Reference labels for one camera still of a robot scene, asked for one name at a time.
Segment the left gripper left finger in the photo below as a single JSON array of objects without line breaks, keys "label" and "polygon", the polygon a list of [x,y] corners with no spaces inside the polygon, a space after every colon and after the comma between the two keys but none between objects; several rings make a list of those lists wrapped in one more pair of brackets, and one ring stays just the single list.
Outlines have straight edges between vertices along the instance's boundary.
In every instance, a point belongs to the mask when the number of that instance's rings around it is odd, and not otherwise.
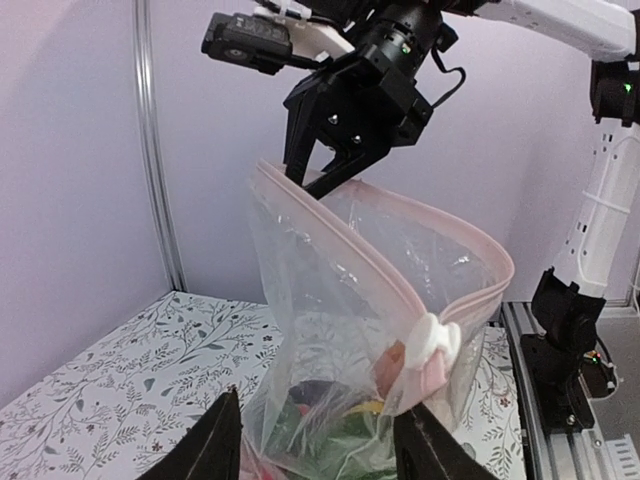
[{"label": "left gripper left finger", "polygon": [[221,394],[142,480],[238,480],[241,413],[236,389]]}]

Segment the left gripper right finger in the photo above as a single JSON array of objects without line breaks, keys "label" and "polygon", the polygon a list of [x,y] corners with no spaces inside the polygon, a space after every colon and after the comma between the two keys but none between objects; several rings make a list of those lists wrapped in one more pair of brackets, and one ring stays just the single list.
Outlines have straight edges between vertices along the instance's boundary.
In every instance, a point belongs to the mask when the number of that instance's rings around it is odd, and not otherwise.
[{"label": "left gripper right finger", "polygon": [[493,479],[423,403],[394,418],[393,435],[399,479]]}]

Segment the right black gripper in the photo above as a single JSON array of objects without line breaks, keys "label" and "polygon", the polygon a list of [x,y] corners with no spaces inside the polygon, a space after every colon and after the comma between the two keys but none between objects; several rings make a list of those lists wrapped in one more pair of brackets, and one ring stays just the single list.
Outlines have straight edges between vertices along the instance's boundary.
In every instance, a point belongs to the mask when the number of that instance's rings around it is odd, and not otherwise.
[{"label": "right black gripper", "polygon": [[283,163],[301,185],[316,142],[336,152],[304,187],[316,200],[383,159],[415,144],[434,110],[416,87],[427,58],[437,60],[458,39],[438,5],[389,2],[349,35],[355,50],[300,81],[285,100]]}]

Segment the green toy cucumber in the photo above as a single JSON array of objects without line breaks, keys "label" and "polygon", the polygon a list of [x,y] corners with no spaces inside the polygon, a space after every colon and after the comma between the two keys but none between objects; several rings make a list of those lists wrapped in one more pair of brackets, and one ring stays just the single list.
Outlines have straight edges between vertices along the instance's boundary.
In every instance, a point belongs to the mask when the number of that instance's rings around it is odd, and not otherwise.
[{"label": "green toy cucumber", "polygon": [[391,448],[393,419],[369,412],[340,418],[321,441],[323,455],[346,455],[356,450],[387,456]]}]

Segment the dark purple toy fruit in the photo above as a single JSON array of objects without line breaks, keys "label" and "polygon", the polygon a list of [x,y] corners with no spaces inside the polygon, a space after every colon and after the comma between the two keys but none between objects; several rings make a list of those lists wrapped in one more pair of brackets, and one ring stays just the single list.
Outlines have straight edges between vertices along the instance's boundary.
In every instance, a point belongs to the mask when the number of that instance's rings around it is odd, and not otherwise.
[{"label": "dark purple toy fruit", "polygon": [[289,397],[298,405],[332,404],[344,395],[346,386],[328,380],[305,380],[289,389]]}]

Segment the clear zip top bag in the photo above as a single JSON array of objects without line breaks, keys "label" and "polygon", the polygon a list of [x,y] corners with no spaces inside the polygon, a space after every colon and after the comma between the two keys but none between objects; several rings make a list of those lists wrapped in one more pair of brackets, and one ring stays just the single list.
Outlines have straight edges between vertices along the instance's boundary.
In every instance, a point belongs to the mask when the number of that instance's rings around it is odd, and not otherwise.
[{"label": "clear zip top bag", "polygon": [[[395,478],[393,431],[387,456],[323,455],[320,443],[368,400],[393,422],[423,403],[454,429],[447,417],[466,403],[472,349],[513,278],[511,257],[468,222],[360,180],[316,200],[260,161],[250,193],[263,291],[283,340],[244,408],[242,452],[289,479]],[[382,398],[374,365],[396,341],[404,366]],[[295,404],[289,389],[305,380],[346,390],[336,403]]]}]

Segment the yellow toy pepper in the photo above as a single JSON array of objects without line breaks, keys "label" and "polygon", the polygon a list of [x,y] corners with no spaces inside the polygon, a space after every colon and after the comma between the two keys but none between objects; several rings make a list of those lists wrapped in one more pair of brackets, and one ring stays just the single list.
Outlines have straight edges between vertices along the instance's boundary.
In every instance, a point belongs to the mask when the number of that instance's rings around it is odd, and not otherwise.
[{"label": "yellow toy pepper", "polygon": [[368,400],[358,405],[353,406],[345,412],[346,415],[352,415],[357,413],[372,413],[381,414],[384,411],[384,403],[379,400]]}]

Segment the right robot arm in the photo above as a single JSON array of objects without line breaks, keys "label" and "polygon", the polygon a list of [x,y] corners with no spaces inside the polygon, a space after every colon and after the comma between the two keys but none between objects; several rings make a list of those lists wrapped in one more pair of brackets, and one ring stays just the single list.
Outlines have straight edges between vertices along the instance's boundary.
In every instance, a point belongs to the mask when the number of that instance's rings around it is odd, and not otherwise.
[{"label": "right robot arm", "polygon": [[503,22],[447,22],[459,39],[443,60],[464,74],[426,62],[417,82],[429,100],[452,97],[415,146],[393,150],[362,179],[491,235],[515,264],[506,299],[527,301],[564,243],[593,168],[590,62]]}]

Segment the floral table mat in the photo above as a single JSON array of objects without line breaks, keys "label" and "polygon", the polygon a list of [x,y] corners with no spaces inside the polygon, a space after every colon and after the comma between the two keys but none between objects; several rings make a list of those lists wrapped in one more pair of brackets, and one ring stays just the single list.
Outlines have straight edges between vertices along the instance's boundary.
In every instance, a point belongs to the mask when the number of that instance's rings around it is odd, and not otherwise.
[{"label": "floral table mat", "polygon": [[[468,399],[445,420],[498,479],[526,479],[506,331],[480,333]],[[227,387],[244,407],[281,337],[265,305],[165,295],[1,410],[1,479],[137,478]]]}]

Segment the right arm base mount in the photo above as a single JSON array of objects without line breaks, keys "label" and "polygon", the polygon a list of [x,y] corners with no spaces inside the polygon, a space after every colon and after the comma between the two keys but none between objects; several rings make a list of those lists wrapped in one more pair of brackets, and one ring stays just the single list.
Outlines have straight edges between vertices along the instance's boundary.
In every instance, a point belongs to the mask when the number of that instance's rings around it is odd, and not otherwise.
[{"label": "right arm base mount", "polygon": [[520,337],[543,431],[580,432],[595,425],[580,384],[584,355],[593,351],[597,321],[606,301],[563,283],[553,267],[545,270],[530,304],[538,330]]}]

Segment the right aluminium frame post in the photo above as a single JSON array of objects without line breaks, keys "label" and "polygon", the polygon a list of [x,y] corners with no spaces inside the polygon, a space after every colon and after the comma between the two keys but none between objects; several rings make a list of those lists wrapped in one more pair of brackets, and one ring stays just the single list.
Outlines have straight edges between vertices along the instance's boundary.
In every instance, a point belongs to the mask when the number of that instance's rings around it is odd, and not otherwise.
[{"label": "right aluminium frame post", "polygon": [[151,3],[132,2],[133,54],[136,82],[141,153],[161,258],[169,286],[173,290],[188,290],[161,152],[157,102],[154,88],[154,63]]}]

